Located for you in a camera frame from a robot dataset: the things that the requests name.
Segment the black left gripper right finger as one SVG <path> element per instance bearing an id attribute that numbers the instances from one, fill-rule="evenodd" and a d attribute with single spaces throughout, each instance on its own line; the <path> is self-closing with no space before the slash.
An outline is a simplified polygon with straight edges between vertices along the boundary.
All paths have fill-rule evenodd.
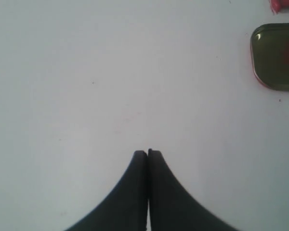
<path id="1" fill-rule="evenodd" d="M 148 150 L 149 210 L 153 231 L 232 231 L 180 184 L 160 151 Z"/>

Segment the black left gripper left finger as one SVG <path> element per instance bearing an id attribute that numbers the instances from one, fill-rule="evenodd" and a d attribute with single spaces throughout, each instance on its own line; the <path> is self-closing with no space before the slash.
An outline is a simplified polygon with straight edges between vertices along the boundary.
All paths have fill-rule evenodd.
<path id="1" fill-rule="evenodd" d="M 148 211 L 147 154 L 134 152 L 107 197 L 69 231 L 145 231 Z"/>

